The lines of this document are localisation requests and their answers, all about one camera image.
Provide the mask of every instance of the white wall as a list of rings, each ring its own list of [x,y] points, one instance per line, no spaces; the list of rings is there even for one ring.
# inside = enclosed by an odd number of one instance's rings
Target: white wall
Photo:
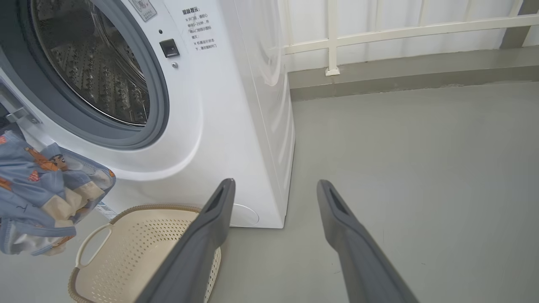
[[[285,0],[281,14],[286,13]],[[338,36],[375,31],[376,0],[337,0]],[[430,0],[426,8],[426,25],[464,21],[467,0]],[[326,39],[327,0],[288,0],[291,32],[288,36],[286,16],[282,16],[285,44]],[[513,0],[475,0],[469,20],[509,15]],[[384,0],[380,30],[418,26],[421,0]],[[433,53],[497,49],[505,29],[450,33],[436,36],[388,40],[337,48],[337,64],[389,58],[412,57]],[[539,28],[530,30],[525,46],[539,45]],[[286,55],[287,69],[300,71],[328,66],[327,49]]]

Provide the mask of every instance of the railing post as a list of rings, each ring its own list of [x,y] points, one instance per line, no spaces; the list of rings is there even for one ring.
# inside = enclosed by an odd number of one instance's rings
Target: railing post
[[[329,67],[326,76],[341,74],[337,67],[337,0],[328,0],[328,46]]]
[[[374,31],[378,32],[382,30],[382,0],[376,0],[376,17],[374,21]]]
[[[520,7],[522,6],[523,0],[513,0],[513,7],[511,7],[511,12],[509,12],[509,17],[516,17],[519,14]]]
[[[284,14],[285,14],[285,25],[286,25],[286,38],[288,45],[294,44],[294,36],[292,34],[292,21],[290,16],[290,2],[284,0]]]
[[[464,21],[470,21],[470,18],[472,17],[472,11],[474,6],[474,0],[468,0],[468,4],[466,4],[466,11],[464,12]]]
[[[427,9],[429,7],[429,0],[421,1],[421,10],[419,11],[419,26],[425,26]]]

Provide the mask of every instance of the basket handle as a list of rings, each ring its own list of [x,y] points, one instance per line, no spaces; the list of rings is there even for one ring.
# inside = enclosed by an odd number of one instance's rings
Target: basket handle
[[[90,260],[88,261],[88,263],[86,264],[82,264],[80,262],[80,259],[82,258],[82,253],[84,252],[84,249],[86,248],[86,245],[88,245],[88,242],[90,242],[90,240],[98,233],[100,232],[101,230],[105,229],[105,228],[108,228],[108,235],[107,235],[107,238],[105,238],[105,240],[103,241],[103,243],[101,243],[101,245],[99,246],[99,248],[95,251],[94,255],[90,258]],[[88,266],[88,264],[90,264],[92,262],[92,260],[95,258],[95,256],[97,256],[98,252],[101,250],[101,248],[103,247],[103,245],[107,242],[108,238],[110,237],[110,234],[112,234],[112,224],[111,223],[107,223],[103,226],[100,226],[98,227],[96,230],[94,230],[88,237],[86,237],[86,239],[84,239],[84,241],[82,241],[82,244],[80,245],[80,248],[79,248],[79,252],[77,252],[77,258],[75,260],[75,266],[82,269],[86,266]]]

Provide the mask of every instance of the gray baseboard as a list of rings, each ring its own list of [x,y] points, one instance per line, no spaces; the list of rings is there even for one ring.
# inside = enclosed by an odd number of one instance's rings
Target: gray baseboard
[[[539,81],[539,46],[387,59],[288,74],[292,101],[410,89]]]

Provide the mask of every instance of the front-loading washing machine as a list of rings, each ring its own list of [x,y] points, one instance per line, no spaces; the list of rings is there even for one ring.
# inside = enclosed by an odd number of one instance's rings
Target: front-loading washing machine
[[[27,141],[117,176],[112,212],[202,206],[282,228],[295,142],[277,0],[6,0],[0,101]]]

